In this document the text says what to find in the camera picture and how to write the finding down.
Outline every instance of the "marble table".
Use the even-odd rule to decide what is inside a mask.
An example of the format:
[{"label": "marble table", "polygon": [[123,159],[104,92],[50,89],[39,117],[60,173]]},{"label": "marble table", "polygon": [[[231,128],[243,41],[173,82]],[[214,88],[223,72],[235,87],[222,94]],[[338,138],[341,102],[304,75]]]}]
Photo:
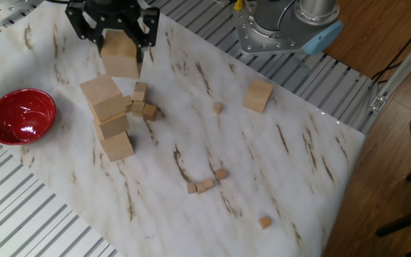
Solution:
[{"label": "marble table", "polygon": [[[0,98],[37,88],[58,110],[40,141],[7,146],[20,162],[124,256],[321,255],[360,132],[279,86],[264,114],[242,107],[250,81],[267,79],[162,15],[141,74],[161,112],[128,115],[136,155],[111,163],[78,87],[105,71],[64,8],[45,2],[0,33]],[[114,80],[123,95],[136,82]],[[222,167],[226,180],[187,194]]]}]

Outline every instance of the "wooden cube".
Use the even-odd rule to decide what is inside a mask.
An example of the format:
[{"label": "wooden cube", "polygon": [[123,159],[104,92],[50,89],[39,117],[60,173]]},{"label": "wooden cube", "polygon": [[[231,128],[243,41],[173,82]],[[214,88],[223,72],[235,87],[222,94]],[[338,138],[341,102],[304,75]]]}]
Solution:
[{"label": "wooden cube", "polygon": [[147,99],[147,83],[136,82],[133,92],[133,101],[146,101]]},{"label": "wooden cube", "polygon": [[224,168],[221,168],[221,169],[217,170],[215,177],[218,180],[225,179],[227,177],[226,170]]},{"label": "wooden cube", "polygon": [[187,183],[186,188],[188,190],[188,193],[196,193],[198,191],[198,189],[196,188],[196,183],[194,182]]},{"label": "wooden cube", "polygon": [[204,181],[204,186],[206,189],[211,189],[213,187],[213,180],[208,178]]},{"label": "wooden cube", "polygon": [[151,104],[146,104],[143,107],[142,115],[143,115],[143,118],[146,119],[147,121],[155,121],[157,114],[158,114],[158,108],[156,106],[153,106]]},{"label": "wooden cube", "polygon": [[270,218],[267,216],[260,219],[260,226],[262,229],[269,227],[271,224]]},{"label": "wooden cube", "polygon": [[198,193],[204,193],[207,191],[206,186],[204,183],[197,183],[196,188],[198,189]]},{"label": "wooden cube", "polygon": [[131,99],[130,96],[123,97],[123,100],[125,101],[126,112],[130,112],[131,107],[133,107],[133,100]]},{"label": "wooden cube", "polygon": [[109,75],[100,75],[82,83],[80,88],[99,122],[112,119],[126,111],[120,89]]},{"label": "wooden cube", "polygon": [[101,49],[101,58],[109,76],[139,79],[141,64],[138,51],[124,31],[108,30]]},{"label": "wooden cube", "polygon": [[245,93],[244,107],[263,113],[273,89],[274,85],[253,79]]},{"label": "wooden cube", "polygon": [[220,103],[215,103],[213,105],[213,112],[216,114],[219,114],[221,112],[221,109],[223,108],[223,105]]},{"label": "wooden cube", "polygon": [[118,115],[117,117],[103,123],[100,123],[96,119],[93,121],[95,122],[96,130],[101,131],[104,139],[111,138],[112,136],[116,136],[123,131],[129,130],[129,122],[126,117],[126,113],[122,113],[121,115]]},{"label": "wooden cube", "polygon": [[141,101],[134,101],[133,102],[133,107],[131,108],[131,113],[133,113],[134,116],[136,117],[141,117],[143,118],[143,107],[145,107],[146,103],[141,102]]},{"label": "wooden cube", "polygon": [[126,131],[108,139],[103,139],[102,135],[99,135],[98,132],[98,138],[110,161],[134,155],[133,146],[129,141]]}]

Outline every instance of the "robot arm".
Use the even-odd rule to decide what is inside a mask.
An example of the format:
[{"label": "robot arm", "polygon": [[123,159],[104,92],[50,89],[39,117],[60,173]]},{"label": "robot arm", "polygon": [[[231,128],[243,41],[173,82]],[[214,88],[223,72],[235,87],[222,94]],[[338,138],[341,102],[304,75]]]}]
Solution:
[{"label": "robot arm", "polygon": [[316,54],[343,29],[336,0],[248,0],[244,6],[233,18],[246,54]]},{"label": "robot arm", "polygon": [[[87,23],[84,12],[96,22],[95,28]],[[160,9],[142,9],[137,0],[71,0],[66,7],[66,15],[77,36],[96,43],[100,53],[104,29],[125,31],[139,49],[156,44]],[[140,28],[139,17],[142,17],[143,23],[150,29],[148,33]]]}]

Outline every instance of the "red ceramic bowl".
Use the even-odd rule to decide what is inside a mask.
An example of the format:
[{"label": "red ceramic bowl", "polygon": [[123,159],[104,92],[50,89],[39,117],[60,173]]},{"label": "red ceramic bowl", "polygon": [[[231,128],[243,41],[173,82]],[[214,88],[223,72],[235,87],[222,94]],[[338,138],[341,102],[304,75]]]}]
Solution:
[{"label": "red ceramic bowl", "polygon": [[0,99],[0,143],[21,145],[40,139],[56,114],[54,100],[38,89],[20,89]]}]

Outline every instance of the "metal grating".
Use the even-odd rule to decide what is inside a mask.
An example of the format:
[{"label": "metal grating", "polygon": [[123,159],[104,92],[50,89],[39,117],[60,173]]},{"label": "metal grating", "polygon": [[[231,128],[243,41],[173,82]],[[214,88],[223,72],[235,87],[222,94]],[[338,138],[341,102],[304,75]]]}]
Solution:
[{"label": "metal grating", "polygon": [[0,256],[121,256],[0,144]]},{"label": "metal grating", "polygon": [[241,52],[229,0],[146,0],[193,33],[340,121],[367,134],[377,95],[366,76],[320,53],[248,56]]}]

